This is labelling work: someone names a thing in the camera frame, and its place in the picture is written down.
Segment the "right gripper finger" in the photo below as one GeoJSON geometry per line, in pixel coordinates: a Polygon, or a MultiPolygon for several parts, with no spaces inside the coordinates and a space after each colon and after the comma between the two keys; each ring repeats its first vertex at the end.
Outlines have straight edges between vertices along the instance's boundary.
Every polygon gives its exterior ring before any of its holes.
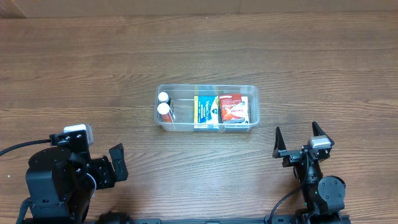
{"type": "Polygon", "coordinates": [[[286,152],[286,146],[279,127],[275,129],[275,144],[273,152],[286,152]]]}
{"type": "Polygon", "coordinates": [[[334,140],[332,140],[332,138],[330,138],[329,135],[327,135],[327,133],[322,130],[322,128],[318,125],[316,121],[312,122],[312,131],[314,136],[326,136],[330,141],[331,146],[335,144],[334,140]]]}

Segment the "white Hansaplast plaster box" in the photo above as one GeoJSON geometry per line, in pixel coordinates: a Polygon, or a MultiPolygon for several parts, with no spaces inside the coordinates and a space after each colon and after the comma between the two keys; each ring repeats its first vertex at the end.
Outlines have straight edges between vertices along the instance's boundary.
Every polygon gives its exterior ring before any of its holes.
{"type": "Polygon", "coordinates": [[[250,107],[249,107],[249,100],[248,100],[247,96],[241,97],[241,105],[242,105],[242,109],[243,109],[243,114],[242,114],[242,117],[244,118],[243,123],[248,124],[249,123],[250,107]]]}

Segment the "red white sachet box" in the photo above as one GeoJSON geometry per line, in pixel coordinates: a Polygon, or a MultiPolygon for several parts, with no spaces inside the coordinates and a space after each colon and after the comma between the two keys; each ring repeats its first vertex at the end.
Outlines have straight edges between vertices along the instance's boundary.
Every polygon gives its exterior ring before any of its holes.
{"type": "Polygon", "coordinates": [[[244,121],[244,108],[240,93],[220,95],[221,119],[223,123],[244,121]]]}

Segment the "blue VapoDrops box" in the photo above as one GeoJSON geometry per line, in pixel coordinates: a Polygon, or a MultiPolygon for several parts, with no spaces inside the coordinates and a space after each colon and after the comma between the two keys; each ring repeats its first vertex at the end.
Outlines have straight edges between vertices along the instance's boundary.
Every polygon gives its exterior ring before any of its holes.
{"type": "Polygon", "coordinates": [[[219,128],[219,97],[198,96],[194,97],[194,128],[218,129],[219,128]]]}

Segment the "orange tube white cap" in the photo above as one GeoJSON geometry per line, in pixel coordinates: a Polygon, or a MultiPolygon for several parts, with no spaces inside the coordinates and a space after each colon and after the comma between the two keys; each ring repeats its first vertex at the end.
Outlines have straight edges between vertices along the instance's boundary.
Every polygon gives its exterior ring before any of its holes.
{"type": "Polygon", "coordinates": [[[161,115],[163,122],[173,123],[174,116],[170,109],[170,106],[167,103],[160,103],[157,106],[157,111],[161,115]]]}

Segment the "black bottle white cap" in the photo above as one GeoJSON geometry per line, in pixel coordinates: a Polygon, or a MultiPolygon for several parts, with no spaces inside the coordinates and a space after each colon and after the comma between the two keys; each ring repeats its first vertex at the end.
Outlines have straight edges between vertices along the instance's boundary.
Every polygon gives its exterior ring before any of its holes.
{"type": "Polygon", "coordinates": [[[162,92],[160,92],[160,93],[158,94],[157,99],[158,99],[159,103],[167,103],[168,105],[169,105],[170,102],[171,102],[171,99],[170,99],[170,97],[169,97],[169,94],[166,93],[166,92],[164,92],[164,91],[162,91],[162,92]]]}

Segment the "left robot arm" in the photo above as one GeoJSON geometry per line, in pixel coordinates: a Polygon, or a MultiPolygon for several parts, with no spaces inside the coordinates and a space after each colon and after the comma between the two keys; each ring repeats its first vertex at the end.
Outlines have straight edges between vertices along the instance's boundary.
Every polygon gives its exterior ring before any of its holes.
{"type": "Polygon", "coordinates": [[[125,181],[124,148],[93,159],[85,131],[50,135],[51,147],[29,159],[25,179],[30,196],[21,204],[18,223],[84,223],[96,190],[125,181]]]}

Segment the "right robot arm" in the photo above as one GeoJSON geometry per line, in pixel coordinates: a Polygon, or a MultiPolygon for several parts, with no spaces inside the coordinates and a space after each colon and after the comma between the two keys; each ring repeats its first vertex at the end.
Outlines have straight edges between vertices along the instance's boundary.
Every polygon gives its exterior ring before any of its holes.
{"type": "Polygon", "coordinates": [[[346,184],[343,179],[324,176],[320,163],[330,157],[335,142],[318,125],[312,123],[313,136],[300,149],[289,151],[285,146],[280,128],[275,129],[273,158],[282,159],[283,167],[292,167],[295,178],[300,182],[297,189],[280,199],[265,223],[350,223],[349,216],[343,216],[346,184]],[[277,208],[290,196],[301,192],[305,207],[293,215],[276,215],[277,208]]]}

